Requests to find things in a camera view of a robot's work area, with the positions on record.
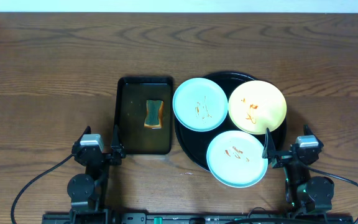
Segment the orange green scrub sponge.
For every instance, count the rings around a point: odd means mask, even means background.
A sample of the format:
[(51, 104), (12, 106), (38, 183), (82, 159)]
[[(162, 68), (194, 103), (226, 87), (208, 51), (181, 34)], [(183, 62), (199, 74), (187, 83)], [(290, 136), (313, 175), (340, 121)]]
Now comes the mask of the orange green scrub sponge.
[(147, 100), (146, 117), (144, 126), (151, 129), (161, 129), (163, 126), (163, 106), (162, 100)]

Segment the yellow plate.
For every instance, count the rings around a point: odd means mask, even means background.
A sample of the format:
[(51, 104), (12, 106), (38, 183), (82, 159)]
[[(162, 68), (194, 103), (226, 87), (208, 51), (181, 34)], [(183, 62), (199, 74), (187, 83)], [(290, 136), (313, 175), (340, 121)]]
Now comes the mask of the yellow plate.
[(231, 121), (250, 134), (276, 130), (287, 115), (283, 93), (273, 84), (261, 80), (239, 85), (228, 100)]

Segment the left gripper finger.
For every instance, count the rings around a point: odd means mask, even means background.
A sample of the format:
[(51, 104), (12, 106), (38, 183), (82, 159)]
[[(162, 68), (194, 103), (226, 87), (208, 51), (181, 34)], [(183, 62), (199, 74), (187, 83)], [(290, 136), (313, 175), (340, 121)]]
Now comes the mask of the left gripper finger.
[(87, 127), (85, 128), (85, 130), (83, 131), (83, 133), (81, 134), (81, 136), (80, 136), (78, 139), (81, 140), (82, 137), (83, 137), (85, 134), (91, 134), (91, 127), (90, 127), (90, 126), (87, 126)]
[(117, 124), (115, 124), (113, 128), (111, 149), (113, 152), (122, 152), (122, 144), (119, 137), (119, 126)]

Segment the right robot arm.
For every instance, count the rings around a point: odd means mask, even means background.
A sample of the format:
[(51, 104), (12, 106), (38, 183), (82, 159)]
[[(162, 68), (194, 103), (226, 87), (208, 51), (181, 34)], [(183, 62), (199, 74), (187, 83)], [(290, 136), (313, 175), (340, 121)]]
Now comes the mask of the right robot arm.
[(285, 196), (292, 210), (288, 218), (304, 215), (322, 215), (332, 209), (334, 182), (323, 176), (312, 177), (309, 165), (319, 159), (324, 144), (303, 126), (304, 135), (297, 137), (287, 151), (278, 151), (273, 143), (269, 129), (265, 132), (262, 157), (268, 160), (272, 168), (282, 168), (285, 173)]

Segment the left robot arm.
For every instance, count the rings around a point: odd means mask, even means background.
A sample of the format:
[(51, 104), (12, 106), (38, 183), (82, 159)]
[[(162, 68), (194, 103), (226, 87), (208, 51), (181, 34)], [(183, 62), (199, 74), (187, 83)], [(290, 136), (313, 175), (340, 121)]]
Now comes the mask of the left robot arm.
[(69, 223), (119, 223), (119, 215), (105, 205), (111, 166), (119, 166), (126, 157), (119, 139), (119, 127), (113, 129), (111, 152), (103, 151), (100, 134), (93, 134), (88, 126), (73, 143), (74, 160), (85, 167), (83, 174), (72, 177), (67, 185), (71, 198)]

